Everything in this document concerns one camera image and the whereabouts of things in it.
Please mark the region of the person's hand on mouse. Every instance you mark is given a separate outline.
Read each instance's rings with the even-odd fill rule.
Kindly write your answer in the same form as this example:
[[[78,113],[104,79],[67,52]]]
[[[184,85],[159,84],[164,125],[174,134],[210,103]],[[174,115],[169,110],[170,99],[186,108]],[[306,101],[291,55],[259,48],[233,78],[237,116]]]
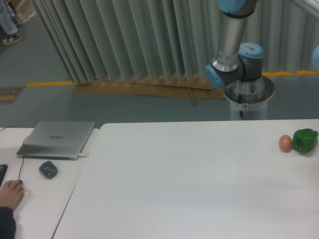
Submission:
[[[0,190],[0,206],[8,207],[13,211],[24,196],[23,184],[19,180],[6,181]]]

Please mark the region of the dark sleeved forearm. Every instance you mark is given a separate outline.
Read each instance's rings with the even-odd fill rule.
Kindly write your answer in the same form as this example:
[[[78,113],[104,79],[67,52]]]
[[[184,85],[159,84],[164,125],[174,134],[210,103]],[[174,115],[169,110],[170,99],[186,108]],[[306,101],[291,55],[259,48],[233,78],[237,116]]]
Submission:
[[[16,222],[13,217],[13,210],[8,207],[0,208],[0,238],[15,238]]]

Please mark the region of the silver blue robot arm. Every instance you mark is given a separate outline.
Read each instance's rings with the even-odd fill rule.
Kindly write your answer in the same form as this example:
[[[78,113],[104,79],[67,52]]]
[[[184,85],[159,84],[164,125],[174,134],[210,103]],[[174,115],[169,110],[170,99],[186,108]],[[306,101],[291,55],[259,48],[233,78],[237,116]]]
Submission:
[[[217,51],[205,68],[217,89],[250,94],[273,90],[263,70],[318,70],[319,3],[316,0],[219,0],[223,16]],[[264,6],[261,40],[244,42],[247,20]]]

